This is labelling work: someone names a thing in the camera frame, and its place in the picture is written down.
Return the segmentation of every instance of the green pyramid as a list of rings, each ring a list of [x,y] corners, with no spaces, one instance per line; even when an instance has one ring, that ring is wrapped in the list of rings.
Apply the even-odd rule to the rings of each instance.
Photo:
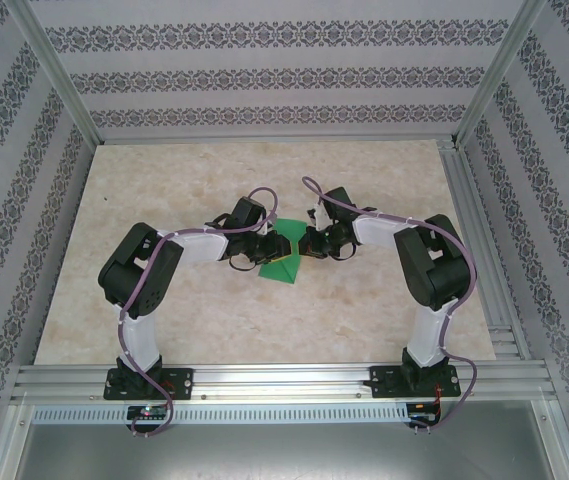
[[[295,277],[301,261],[297,244],[306,233],[306,223],[299,220],[278,218],[275,222],[275,230],[291,242],[291,254],[281,260],[262,265],[259,275],[263,278],[279,280],[284,283],[295,283]]]

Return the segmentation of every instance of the marble-patterned floor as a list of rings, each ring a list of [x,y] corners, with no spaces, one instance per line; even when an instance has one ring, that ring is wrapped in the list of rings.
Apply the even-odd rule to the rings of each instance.
[[[37,364],[112,364],[116,319],[97,275],[136,222],[201,226],[254,187],[280,198],[278,215],[306,221],[315,197],[301,183],[344,186],[360,207],[457,220],[434,141],[101,146],[89,175]],[[268,194],[259,201],[270,206]],[[396,253],[361,247],[346,262],[302,258],[288,285],[226,262],[179,269],[158,309],[165,363],[399,361],[415,302]],[[460,309],[449,350],[494,359],[477,292]]]

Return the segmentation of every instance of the patterned wallpaper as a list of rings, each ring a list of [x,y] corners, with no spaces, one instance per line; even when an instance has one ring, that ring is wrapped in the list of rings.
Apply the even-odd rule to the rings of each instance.
[[[111,140],[451,134],[520,3],[31,5]]]
[[[0,419],[15,367],[34,359],[91,159],[0,2]]]
[[[569,421],[569,1],[544,7],[466,152],[528,341]]]

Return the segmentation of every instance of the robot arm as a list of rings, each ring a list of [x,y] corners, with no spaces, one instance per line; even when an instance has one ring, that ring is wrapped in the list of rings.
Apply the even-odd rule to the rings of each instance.
[[[355,207],[342,187],[326,195]],[[320,201],[308,212],[315,225],[307,227],[300,240],[300,253],[344,260],[340,250],[348,244],[353,246],[353,252],[359,245],[397,250],[406,284],[418,303],[413,334],[402,357],[402,377],[414,392],[433,391],[429,378],[448,371],[440,336],[449,308],[469,288],[469,267],[460,250],[442,235],[426,227],[379,218],[375,216],[377,210],[370,207],[364,210],[371,214],[360,215]],[[436,215],[426,223],[446,230],[459,240],[446,216]]]
[[[176,268],[192,263],[229,260],[244,254],[255,265],[269,263],[291,254],[290,242],[265,224],[259,231],[250,230],[266,218],[265,208],[248,197],[241,198],[233,212],[206,224],[205,231],[187,231],[168,239],[152,264],[148,277],[128,311],[121,316],[144,272],[140,264],[149,260],[162,237],[169,232],[157,231],[145,223],[134,225],[102,268],[98,283],[106,299],[113,304],[118,321],[123,322],[127,348],[117,359],[117,371],[109,374],[115,390],[137,398],[152,397],[152,386],[136,371],[129,358],[154,378],[162,379],[162,360],[155,339],[155,311],[168,290]]]

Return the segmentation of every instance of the black joint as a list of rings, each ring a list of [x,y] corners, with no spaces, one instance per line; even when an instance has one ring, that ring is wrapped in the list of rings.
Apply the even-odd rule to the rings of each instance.
[[[160,356],[160,359],[145,373],[156,383],[161,383],[162,357]],[[131,370],[120,357],[117,357],[117,369],[109,371],[107,382],[108,388],[113,391],[127,392],[132,398],[153,398],[156,394],[155,387],[139,373]]]
[[[271,230],[266,235],[258,236],[255,248],[245,253],[250,261],[256,265],[263,265],[291,255],[291,242],[285,236]]]
[[[300,255],[322,259],[328,257],[329,250],[330,245],[325,235],[318,232],[315,227],[306,227],[306,233],[298,242]]]
[[[351,207],[355,207],[355,204],[351,202],[351,199],[349,198],[348,193],[346,193],[346,189],[344,187],[337,187],[330,192],[326,192],[326,196]],[[339,205],[335,205],[327,200],[323,200],[323,203],[329,218],[335,222],[352,222],[359,216],[358,213]]]
[[[424,390],[424,386],[431,388],[431,385],[435,385],[439,378],[442,376],[442,372],[446,374],[448,372],[448,357],[444,357],[435,365],[430,367],[420,367],[411,354],[408,353],[408,349],[404,348],[402,350],[402,366],[400,367],[400,372],[404,381],[409,386],[411,391]]]
[[[426,222],[459,240],[445,215],[435,215]],[[471,280],[469,266],[450,240],[426,227],[406,228],[394,236],[406,284],[420,305],[438,311],[466,293]],[[439,252],[440,256],[431,258],[429,252]]]
[[[266,217],[264,205],[251,198],[242,197],[237,201],[233,212],[224,220],[224,228],[250,227],[264,217]]]
[[[106,300],[114,305],[126,304],[144,272],[136,260],[148,260],[160,239],[157,230],[147,224],[133,225],[97,278]],[[166,295],[183,251],[175,242],[164,243],[144,286],[128,310],[131,318],[148,315],[158,307]]]

